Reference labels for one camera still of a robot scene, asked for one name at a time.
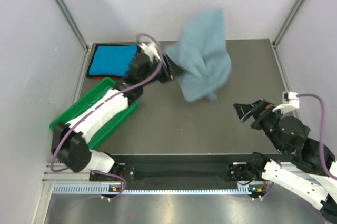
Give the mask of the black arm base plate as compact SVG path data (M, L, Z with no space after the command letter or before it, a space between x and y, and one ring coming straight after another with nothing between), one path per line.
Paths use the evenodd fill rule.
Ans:
M108 170L109 174L119 175L127 182L141 181L147 178L219 178L230 181L259 180L261 173L250 165L220 163L116 163Z

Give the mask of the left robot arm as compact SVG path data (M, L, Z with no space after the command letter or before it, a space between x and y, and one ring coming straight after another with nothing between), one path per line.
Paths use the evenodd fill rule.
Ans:
M183 73L184 69L167 55L159 58L137 53L126 76L98 101L81 115L55 125L52 160L59 160L75 173L88 169L101 173L108 180L116 179L120 171L114 159L106 153L91 150L88 143L108 121L125 111L143 94L145 85L156 81L166 83Z

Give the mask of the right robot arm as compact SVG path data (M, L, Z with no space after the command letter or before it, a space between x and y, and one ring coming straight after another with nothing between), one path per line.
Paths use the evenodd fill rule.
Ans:
M289 158L297 169L316 182L310 182L258 152L251 154L246 174L253 180L269 180L293 192L330 223L336 223L336 157L328 147L309 137L310 128L288 113L299 109L300 100L294 92L284 92L282 104L265 99L250 104L235 103L239 121L253 117L250 127L262 130L279 154Z

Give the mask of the light blue t-shirt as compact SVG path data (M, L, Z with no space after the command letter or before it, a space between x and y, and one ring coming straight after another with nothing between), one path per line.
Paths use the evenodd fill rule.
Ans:
M214 100L216 91L228 82L232 69L222 8L194 16L183 28L179 40L164 51L184 71L177 81L186 101Z

